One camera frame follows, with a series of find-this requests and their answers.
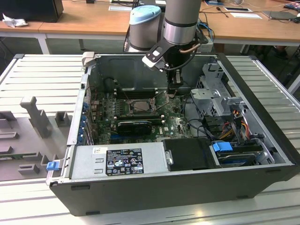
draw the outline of aluminum profile table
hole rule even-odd
[[[70,62],[74,60],[74,58],[71,59],[71,57],[77,57],[78,61],[81,58],[81,56],[64,55],[52,55],[51,57],[25,55],[24,59],[29,60],[30,67],[26,66],[25,68],[21,68],[22,63],[18,63],[18,61],[21,62],[21,60],[13,60],[0,79],[3,80],[3,75],[9,76],[9,74],[16,75],[18,73],[23,73],[23,75],[30,76],[32,76],[31,74],[48,74],[47,77],[56,76],[58,80],[63,81],[64,78],[73,77],[79,73],[81,71],[81,66],[74,66],[74,68],[70,68],[71,66],[69,66],[68,68],[72,71],[61,71],[62,68],[57,69],[58,64],[53,64],[53,62],[59,62],[59,59],[63,59],[63,62]],[[37,65],[32,62],[34,58],[39,58],[39,66],[33,66]],[[299,149],[299,145],[297,145],[300,138],[298,132],[300,127],[297,126],[297,119],[299,118],[299,110],[297,107],[299,106],[299,103],[258,61],[252,60],[249,57],[229,57],[229,60],[245,79],[246,83],[250,86],[258,99],[265,105],[276,122],[280,126],[282,125],[281,128],[288,138],[291,141],[294,141],[293,144],[295,147]],[[29,70],[29,68],[30,70],[35,71],[33,73],[19,71],[21,69]],[[47,71],[45,68],[52,68],[52,70],[55,71]],[[72,90],[72,88],[73,87],[65,87],[63,91]],[[299,224],[300,221],[300,176],[295,176],[287,182],[275,183],[261,192],[254,199],[214,202],[89,217],[72,216],[67,208],[56,198],[53,192],[45,184],[44,179],[23,180],[21,182],[10,181],[0,183],[0,212],[0,224],[6,225],[32,225],[41,223],[49,225],[55,223],[76,225],[295,225]]]
[[[228,59],[293,146],[300,152],[299,102],[259,60],[252,60],[248,56],[230,56]],[[231,82],[229,86],[235,95],[239,96]]]
[[[35,96],[47,116],[57,111],[73,115],[82,71],[82,55],[20,55],[0,76],[1,111],[27,117],[20,107],[24,96]]]

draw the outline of warning label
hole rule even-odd
[[[106,175],[118,176],[144,173],[142,149],[108,150]]]

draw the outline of wooden desk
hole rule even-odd
[[[22,32],[22,33],[38,33],[38,29],[42,26],[43,22],[30,22],[29,26],[23,27],[8,27],[5,23],[0,22],[1,32]]]
[[[281,11],[283,6],[280,2],[271,0],[246,0],[253,6],[272,7],[272,8],[255,8],[248,4],[243,4],[244,8],[252,11]],[[263,13],[256,13],[262,19],[235,18],[230,13],[226,13],[229,18],[222,13],[210,14],[207,12],[219,12],[215,7],[210,8],[205,3],[202,4],[201,11],[205,12],[208,18],[209,26],[215,32],[215,43],[224,44],[255,44],[255,45],[299,45],[300,44],[300,25],[294,22],[285,23],[278,20],[268,20]],[[206,21],[204,13],[200,13],[200,19]]]
[[[245,0],[245,2],[251,2],[253,6],[258,7],[281,4],[272,0]],[[105,2],[86,4],[85,1],[64,0],[63,6],[63,15],[57,23],[30,22],[30,26],[16,29],[8,28],[0,23],[0,36],[37,38],[44,54],[50,54],[47,45],[48,38],[124,40],[129,24],[129,12],[108,11],[109,3]],[[272,8],[253,6],[243,4],[243,7],[253,11],[284,9],[283,6]],[[216,7],[210,7],[203,2],[201,10],[219,12]],[[229,13],[227,14],[229,18],[226,18],[221,13],[207,13],[209,25],[216,35],[214,42],[243,45],[299,45],[300,24],[268,21],[263,13],[257,14],[262,19],[234,18]],[[205,21],[203,13],[200,13],[200,18]]]
[[[63,1],[64,12],[56,23],[43,23],[41,33],[125,35],[129,12],[109,11],[109,3]]]

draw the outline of sticker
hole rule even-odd
[[[5,160],[13,160],[11,157],[2,157],[0,158],[0,161],[5,161]]]
[[[106,175],[130,175],[144,173],[142,149],[107,150]]]
[[[93,154],[105,154],[106,151],[107,151],[107,147],[93,148]]]
[[[156,0],[155,1],[156,4],[160,4],[160,5],[166,5],[166,1],[161,1],[161,0]]]

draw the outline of white label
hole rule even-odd
[[[142,169],[143,169],[142,166],[135,166],[135,167],[134,167],[134,170],[142,170]]]
[[[3,157],[3,158],[0,158],[0,161],[5,161],[5,160],[13,160],[13,158],[11,158],[11,157]]]
[[[93,148],[93,154],[106,154],[107,147]]]
[[[160,4],[160,5],[166,5],[166,1],[160,1],[160,0],[156,0],[155,1],[156,4]]]

